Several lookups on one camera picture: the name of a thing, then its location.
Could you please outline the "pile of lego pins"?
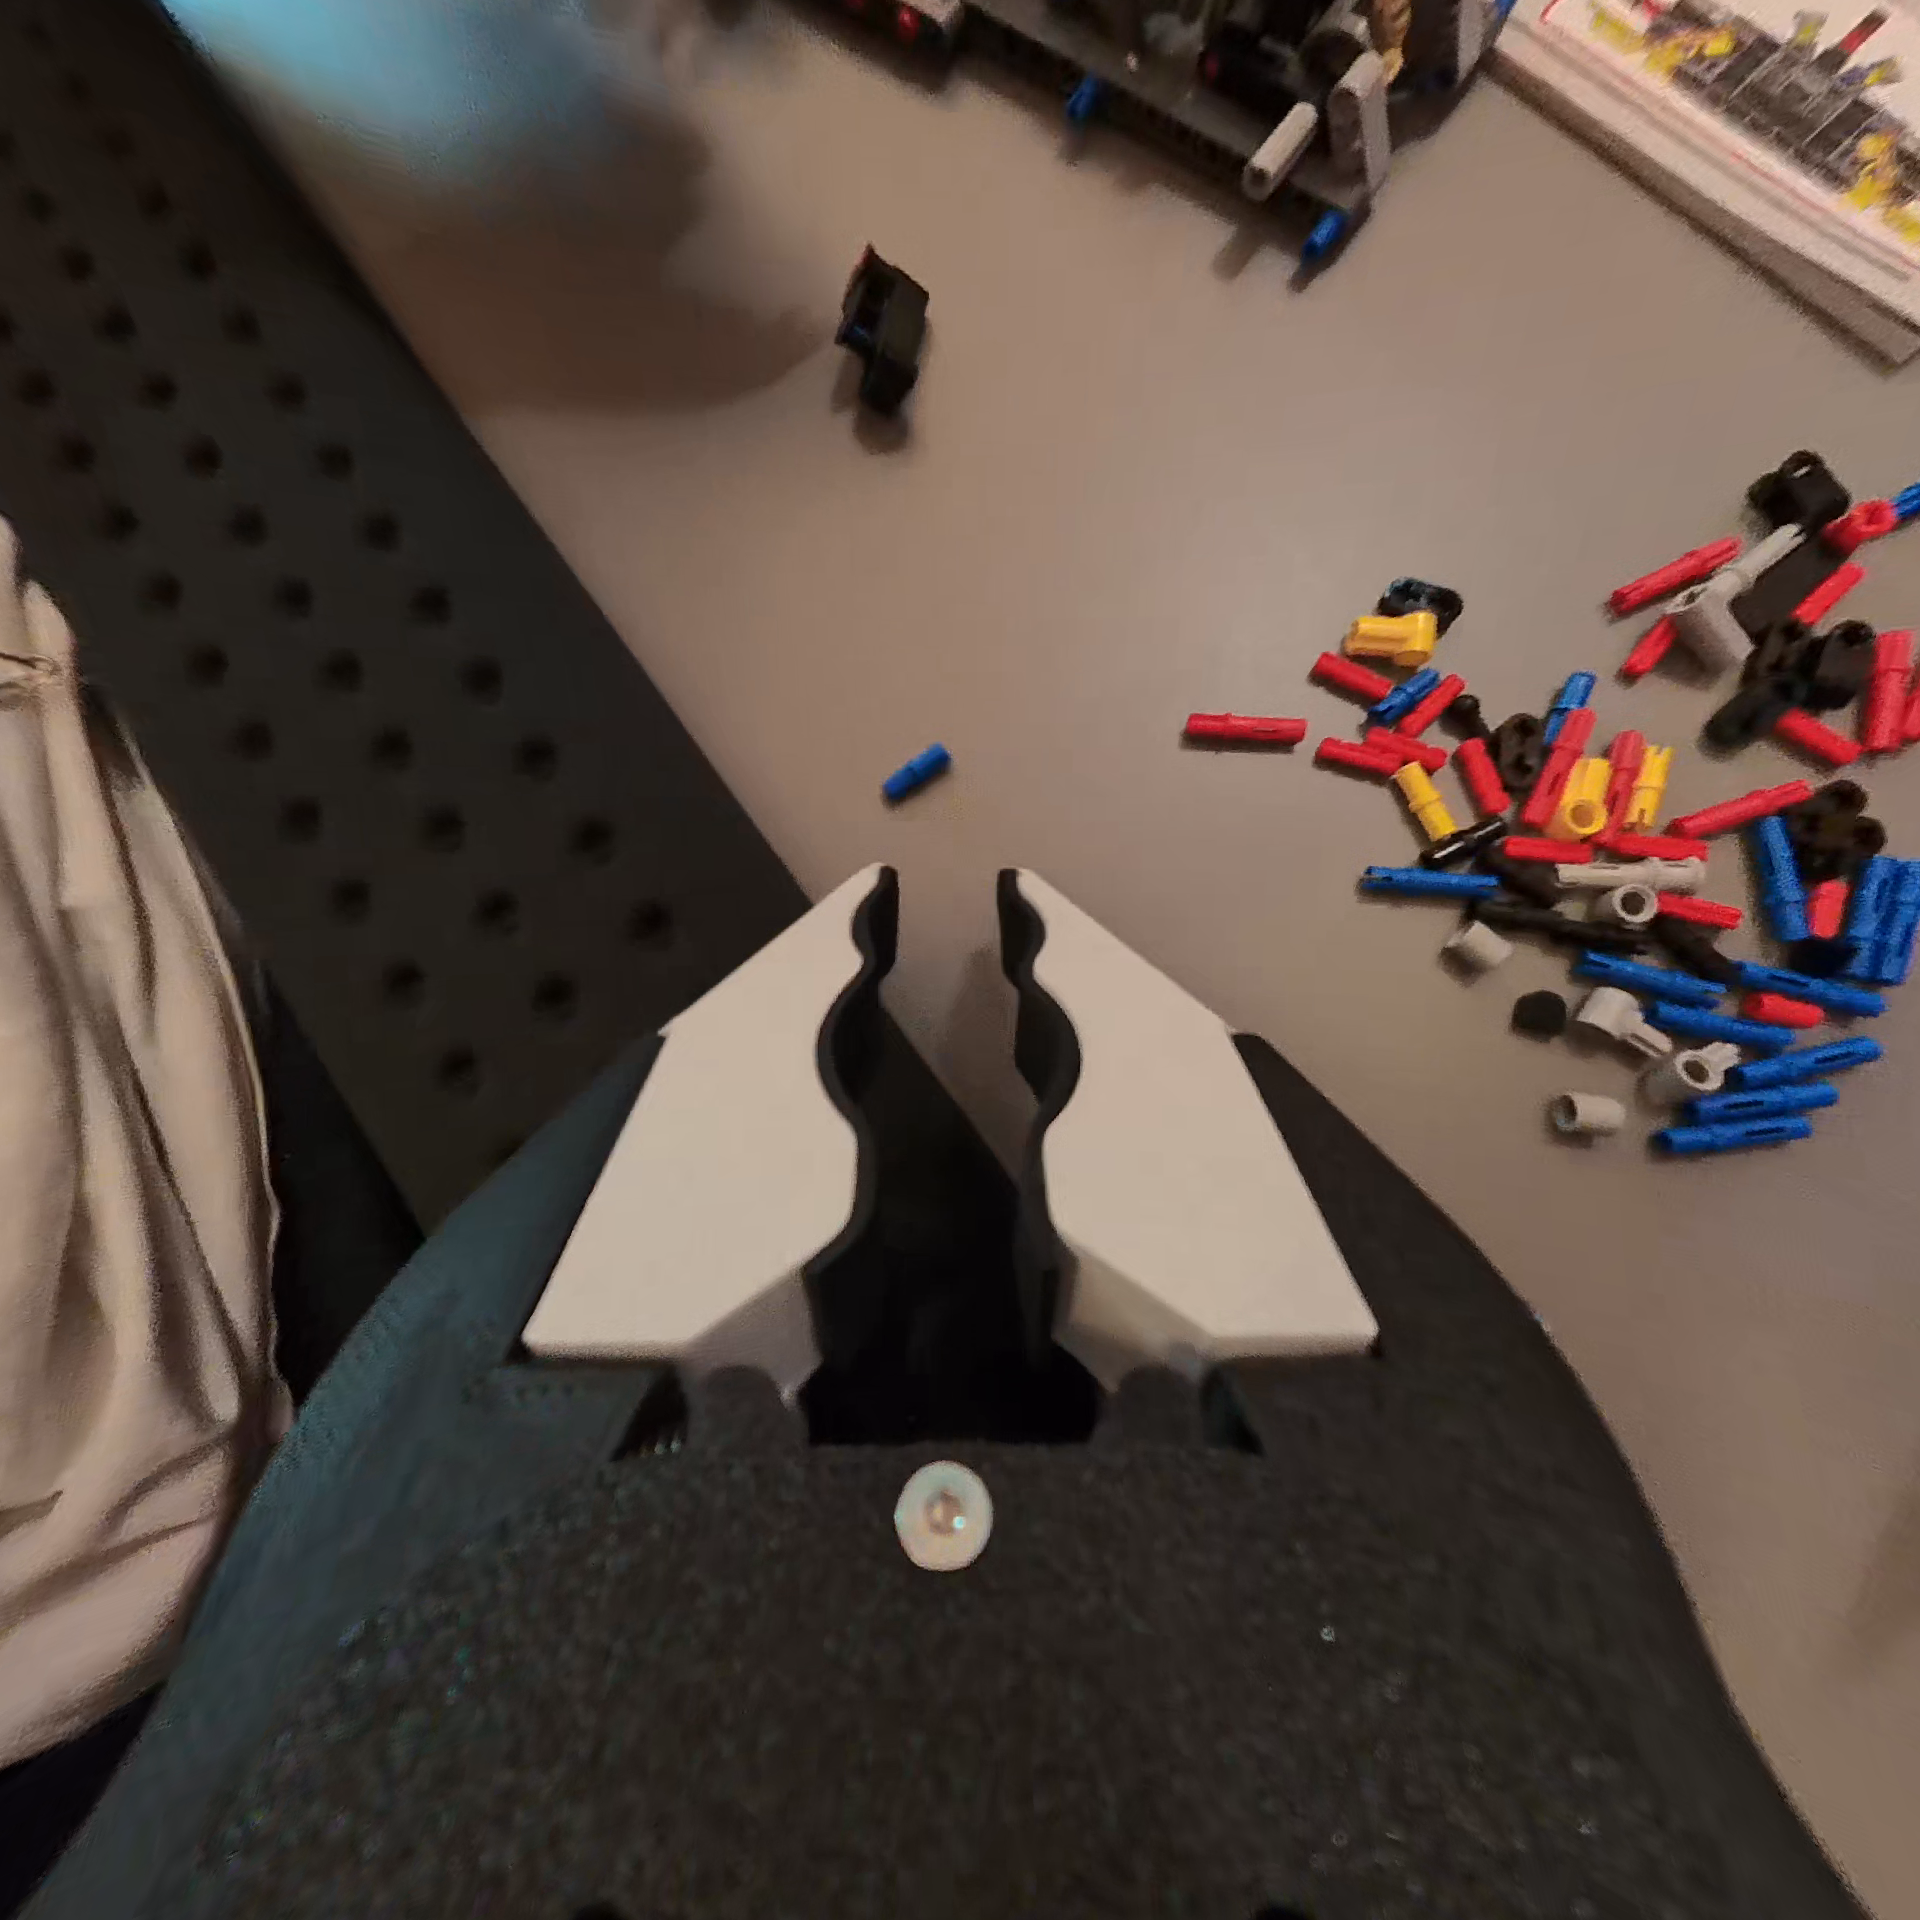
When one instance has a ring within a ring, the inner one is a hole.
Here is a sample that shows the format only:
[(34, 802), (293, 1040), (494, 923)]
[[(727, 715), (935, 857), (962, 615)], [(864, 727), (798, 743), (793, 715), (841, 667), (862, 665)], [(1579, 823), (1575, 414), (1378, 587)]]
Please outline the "pile of lego pins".
[(1383, 859), (1310, 889), (1291, 1022), (1360, 1029), (1390, 969), (1335, 935), (1378, 905), (1378, 933), (1431, 937), (1440, 978), (1511, 992), (1515, 1038), (1637, 1077), (1550, 1095), (1550, 1136), (1643, 1122), (1657, 1161), (1813, 1141), (1915, 981), (1915, 846), (1865, 784), (1915, 752), (1915, 622), (1856, 603), (1870, 549), (1915, 514), (1915, 482), (1854, 491), (1799, 448), (1730, 535), (1605, 594), (1611, 626), (1646, 617), (1609, 674), (1502, 711), (1442, 658), (1461, 592), (1401, 576), (1307, 663), (1344, 720), (1184, 715), (1189, 752), (1294, 757), (1394, 823)]

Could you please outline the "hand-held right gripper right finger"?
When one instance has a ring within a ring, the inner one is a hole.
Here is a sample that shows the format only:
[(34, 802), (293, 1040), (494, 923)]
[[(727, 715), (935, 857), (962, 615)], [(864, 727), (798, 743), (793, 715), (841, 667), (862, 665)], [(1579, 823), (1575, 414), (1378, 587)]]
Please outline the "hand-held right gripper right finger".
[(1104, 1390), (1344, 1360), (1378, 1321), (1230, 1024), (1029, 869), (997, 875), (1024, 1321)]

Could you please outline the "black dimpled foam pad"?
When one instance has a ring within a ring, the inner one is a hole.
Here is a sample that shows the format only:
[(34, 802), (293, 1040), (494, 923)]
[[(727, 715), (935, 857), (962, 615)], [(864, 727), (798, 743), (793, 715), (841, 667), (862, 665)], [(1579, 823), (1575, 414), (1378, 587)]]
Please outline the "black dimpled foam pad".
[(2, 94), (5, 517), (430, 1230), (802, 891), (155, 7)]

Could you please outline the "black lego connector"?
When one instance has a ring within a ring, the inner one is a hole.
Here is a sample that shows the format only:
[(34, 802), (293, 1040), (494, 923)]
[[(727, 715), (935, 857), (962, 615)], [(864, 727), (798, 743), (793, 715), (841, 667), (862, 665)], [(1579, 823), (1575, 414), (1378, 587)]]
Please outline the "black lego connector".
[(919, 386), (928, 338), (928, 288), (864, 247), (848, 277), (834, 347), (857, 361), (857, 402), (878, 418), (898, 418)]

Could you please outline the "lego car chassis assembly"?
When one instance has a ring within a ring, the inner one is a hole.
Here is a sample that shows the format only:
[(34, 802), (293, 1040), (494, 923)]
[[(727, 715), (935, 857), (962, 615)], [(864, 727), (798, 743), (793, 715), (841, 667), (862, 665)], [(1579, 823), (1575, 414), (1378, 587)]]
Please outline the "lego car chassis assembly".
[(843, 2), (837, 27), (896, 66), (971, 57), (1275, 210), (1298, 274), (1353, 242), (1394, 158), (1433, 133), (1497, 48), (1511, 2)]

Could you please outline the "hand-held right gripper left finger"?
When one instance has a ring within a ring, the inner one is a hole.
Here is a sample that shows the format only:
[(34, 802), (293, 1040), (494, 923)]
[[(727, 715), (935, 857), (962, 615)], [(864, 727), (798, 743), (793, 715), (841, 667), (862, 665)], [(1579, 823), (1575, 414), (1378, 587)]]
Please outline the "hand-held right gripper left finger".
[(535, 1360), (821, 1369), (823, 1262), (873, 1198), (834, 1047), (878, 1013), (898, 875), (873, 862), (674, 1015), (519, 1342)]

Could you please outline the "lego instruction booklet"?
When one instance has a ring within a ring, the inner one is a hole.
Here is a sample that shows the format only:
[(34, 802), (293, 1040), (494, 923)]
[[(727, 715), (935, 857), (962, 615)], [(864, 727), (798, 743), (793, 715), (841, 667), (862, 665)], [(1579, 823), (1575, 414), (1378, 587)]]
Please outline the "lego instruction booklet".
[(1495, 62), (1881, 363), (1915, 359), (1915, 5), (1527, 2)]

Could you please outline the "person's white shirt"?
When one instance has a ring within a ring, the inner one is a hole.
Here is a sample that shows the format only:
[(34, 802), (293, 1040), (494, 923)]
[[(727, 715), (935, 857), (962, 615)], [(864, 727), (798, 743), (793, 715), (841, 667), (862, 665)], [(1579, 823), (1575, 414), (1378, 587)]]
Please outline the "person's white shirt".
[(293, 1419), (222, 901), (2, 530), (2, 1762), (162, 1680)]

